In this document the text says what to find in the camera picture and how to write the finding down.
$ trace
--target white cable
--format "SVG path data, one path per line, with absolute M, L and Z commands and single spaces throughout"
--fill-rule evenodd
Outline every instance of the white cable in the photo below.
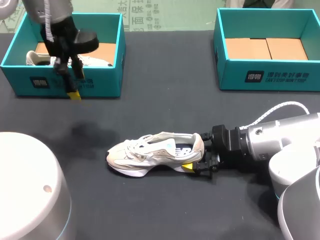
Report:
M 45 14 L 45 36 L 50 42 L 54 42 L 54 36 L 51 32 L 51 14 L 50 14 L 50 3 L 49 0 L 44 0 L 44 14 Z
M 301 104 L 300 102 L 297 102 L 297 101 L 286 101 L 286 102 L 283 102 L 283 103 L 280 103 L 276 106 L 274 106 L 273 108 L 271 108 L 269 111 L 265 112 L 261 117 L 259 117 L 257 120 L 255 120 L 253 123 L 249 124 L 249 125 L 246 125 L 246 126 L 241 126 L 240 127 L 240 130 L 244 130 L 244 129 L 247 129 L 248 127 L 250 126 L 253 126 L 253 125 L 257 125 L 258 123 L 260 123 L 264 118 L 266 118 L 269 114 L 271 114 L 273 111 L 279 109 L 279 108 L 282 108 L 284 106 L 289 106 L 289 105 L 295 105 L 295 106 L 298 106 L 300 108 L 302 108 L 304 111 L 305 111 L 305 114 L 310 114 L 309 110 L 306 108 L 305 105 Z

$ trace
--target white cylindrical robot base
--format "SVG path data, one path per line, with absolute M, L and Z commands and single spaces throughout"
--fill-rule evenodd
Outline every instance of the white cylindrical robot base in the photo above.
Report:
M 20 133 L 0 133 L 0 239 L 74 240 L 75 207 L 52 151 Z

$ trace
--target black tablecloth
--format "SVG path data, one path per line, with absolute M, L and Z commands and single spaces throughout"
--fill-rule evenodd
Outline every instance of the black tablecloth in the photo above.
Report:
M 12 35 L 0 35 L 4 56 Z M 77 240 L 283 240 L 268 169 L 222 169 L 212 180 L 157 168 L 115 174 L 105 152 L 161 131 L 202 133 L 247 125 L 274 105 L 319 111 L 317 93 L 220 91 L 212 31 L 126 32 L 118 99 L 17 98 L 0 73 L 0 131 L 31 135 L 52 149 L 77 211 Z M 294 106 L 267 120 L 304 112 Z

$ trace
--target robotic arm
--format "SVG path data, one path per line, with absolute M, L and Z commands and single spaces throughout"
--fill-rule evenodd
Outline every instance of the robotic arm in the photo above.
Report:
M 201 137 L 211 141 L 211 156 L 184 168 L 209 171 L 211 176 L 222 162 L 270 161 L 272 184 L 281 196 L 278 219 L 285 239 L 320 239 L 320 113 L 232 130 L 217 125 Z
M 29 17 L 41 25 L 41 36 L 50 56 L 56 57 L 54 70 L 63 78 L 71 99 L 80 99 L 76 84 L 68 72 L 71 58 L 74 75 L 84 79 L 83 64 L 78 54 L 90 53 L 99 47 L 97 34 L 78 30 L 72 18 L 71 0 L 22 0 Z M 0 19 L 9 17 L 18 0 L 0 0 Z

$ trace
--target white sneaker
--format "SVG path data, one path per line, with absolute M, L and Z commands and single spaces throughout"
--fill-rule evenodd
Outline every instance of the white sneaker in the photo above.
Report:
M 204 142 L 197 133 L 161 132 L 115 145 L 106 153 L 106 161 L 122 174 L 143 177 L 157 165 L 186 172 L 181 166 L 199 162 L 204 152 Z
M 79 59 L 82 61 L 84 66 L 93 67 L 112 67 L 110 62 L 105 60 L 78 55 Z M 28 51 L 26 54 L 26 64 L 31 66 L 41 66 L 41 65 L 54 65 L 56 61 L 55 56 L 50 56 L 49 54 L 36 53 L 35 51 Z M 69 58 L 68 66 L 71 66 L 72 60 Z

